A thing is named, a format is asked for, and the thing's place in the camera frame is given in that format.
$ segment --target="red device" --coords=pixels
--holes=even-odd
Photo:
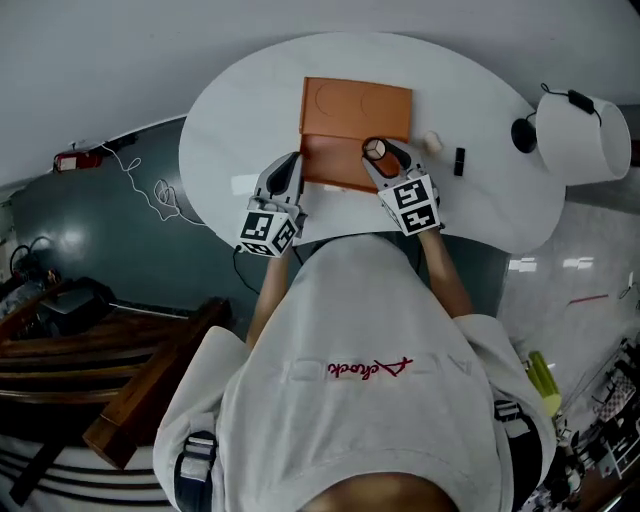
[[[85,152],[71,151],[60,153],[53,159],[53,170],[56,172],[73,171],[75,169],[92,169],[100,167],[102,155]]]

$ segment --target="white t-shirt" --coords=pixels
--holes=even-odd
[[[506,512],[496,393],[534,421],[546,475],[553,427],[501,324],[452,320],[386,240],[338,239],[305,263],[253,352],[209,331],[158,430],[154,469],[175,506],[184,440],[209,430],[215,511],[296,512],[349,477],[400,472],[460,512]]]

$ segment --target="printed logo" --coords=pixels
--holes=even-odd
[[[400,373],[404,371],[404,369],[413,363],[413,359],[407,359],[406,357],[402,358],[402,361],[398,363],[391,364],[383,364],[377,359],[373,360],[373,364],[364,365],[364,364],[336,364],[331,363],[327,367],[327,371],[333,375],[336,379],[340,378],[340,375],[345,373],[352,373],[361,376],[361,380],[369,380],[371,375],[378,373],[380,371],[387,372],[391,374],[393,377],[397,377]]]

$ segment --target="white cable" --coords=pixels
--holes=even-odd
[[[133,187],[133,190],[138,192],[138,194],[142,194],[144,196],[144,198],[147,200],[147,204],[149,205],[149,208],[152,208],[153,210],[156,211],[156,213],[158,214],[158,217],[160,217],[160,220],[162,222],[166,222],[172,217],[182,217],[189,224],[193,224],[194,226],[206,226],[206,224],[204,224],[203,222],[196,222],[194,220],[189,219],[188,217],[185,217],[182,214],[182,210],[180,209],[180,206],[178,204],[178,199],[176,198],[176,190],[171,185],[169,185],[165,180],[158,180],[156,181],[156,184],[153,187],[153,196],[156,198],[156,200],[160,204],[164,206],[168,206],[175,210],[175,213],[172,213],[171,215],[167,215],[166,217],[163,217],[162,212],[151,204],[151,201],[149,200],[149,196],[147,195],[147,193],[144,190],[140,190],[139,188],[136,187],[136,183],[133,180],[133,176],[131,176],[131,171],[133,171],[142,163],[142,159],[140,157],[134,158],[129,164],[129,167],[125,169],[124,165],[122,165],[122,160],[120,160],[120,157],[116,154],[116,152],[113,149],[108,148],[104,144],[100,144],[100,146],[102,146],[104,149],[106,149],[107,151],[112,153],[113,156],[116,157],[116,160],[118,161],[118,164],[120,165],[120,169],[122,169],[122,172],[127,173],[127,176],[129,176],[129,179],[131,180],[131,187]]]

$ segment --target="floor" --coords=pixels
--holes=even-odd
[[[640,330],[638,289],[618,298],[630,272],[640,281],[639,217],[573,203],[547,243],[509,262],[498,318],[522,356],[542,352],[574,431],[595,418],[603,365]]]
[[[125,166],[135,157],[138,188],[151,193],[158,179],[176,188],[184,214],[199,220],[180,186],[178,143],[182,121],[152,128],[120,152]],[[159,205],[164,215],[174,213]],[[45,265],[64,277],[88,276],[111,287],[116,297],[132,302],[195,309],[209,296],[231,299],[239,335],[247,329],[256,296],[233,269],[232,249],[206,227],[180,218],[161,222],[142,195],[131,189],[113,158],[98,169],[48,174],[13,197],[13,218],[21,243],[44,236],[35,248]],[[447,246],[478,311],[495,315],[502,293],[508,255],[486,245],[449,238]],[[416,240],[403,243],[415,260]],[[301,248],[303,259],[309,247]],[[263,258],[237,255],[242,275],[259,288]],[[292,263],[291,278],[299,265]],[[426,277],[422,265],[421,275]]]

